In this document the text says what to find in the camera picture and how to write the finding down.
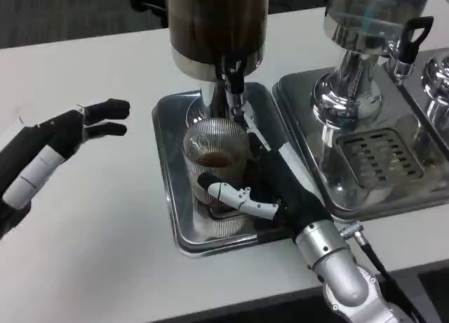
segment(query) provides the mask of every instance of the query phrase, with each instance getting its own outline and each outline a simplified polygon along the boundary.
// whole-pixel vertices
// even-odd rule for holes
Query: metal robot arm
[[[272,150],[250,119],[245,120],[251,124],[247,129],[253,155],[262,174],[281,196],[281,204],[257,203],[251,200],[248,188],[234,189],[209,173],[199,177],[199,185],[239,211],[290,228],[308,268],[323,284],[328,305],[348,322],[413,322],[399,307],[384,300],[374,274],[357,264],[345,239],[354,235],[364,239],[360,226],[340,234],[312,177],[290,144]]]
[[[0,136],[0,238],[22,221],[31,200],[53,172],[89,139],[123,136],[130,104],[123,100],[77,105],[48,121],[26,126],[17,120]]]

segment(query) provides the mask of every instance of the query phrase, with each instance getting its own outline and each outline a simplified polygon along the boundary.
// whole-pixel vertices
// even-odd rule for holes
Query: white table
[[[436,24],[424,48],[448,46],[449,5],[430,0],[426,14]],[[271,16],[250,80],[271,88],[334,65],[322,21],[322,8]],[[196,83],[174,66],[166,30],[2,50],[0,79],[0,129],[20,110],[45,117],[111,97],[133,106],[128,135],[85,144],[0,242],[0,322],[154,322],[319,286],[291,240],[198,259],[176,248],[151,112]],[[447,224],[440,206],[367,222],[366,235],[403,270],[449,260]]]

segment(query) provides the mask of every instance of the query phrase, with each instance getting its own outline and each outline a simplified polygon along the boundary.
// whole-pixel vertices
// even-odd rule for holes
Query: brown liquid
[[[172,45],[191,60],[216,65],[246,57],[265,40],[268,0],[168,0]]]
[[[211,152],[198,157],[196,163],[204,167],[223,169],[224,167],[232,165],[232,159],[227,154]]]

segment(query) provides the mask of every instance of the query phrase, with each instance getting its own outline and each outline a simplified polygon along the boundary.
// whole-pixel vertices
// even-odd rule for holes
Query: black tap handle
[[[411,19],[406,23],[399,44],[399,60],[401,62],[411,65],[416,61],[420,46],[429,36],[433,24],[433,16]],[[413,34],[418,29],[423,29],[423,32],[413,41]]]
[[[245,91],[245,70],[248,61],[239,53],[228,54],[223,58],[223,74],[226,76],[229,91],[239,95]]]

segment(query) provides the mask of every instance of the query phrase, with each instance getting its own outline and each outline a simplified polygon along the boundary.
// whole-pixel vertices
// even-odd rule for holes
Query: robotic finger
[[[87,107],[77,105],[33,126],[19,119],[0,136],[0,235],[22,220],[17,214],[26,216],[32,198],[84,142],[124,136],[126,126],[106,120],[126,119],[129,114],[128,102],[109,99]]]

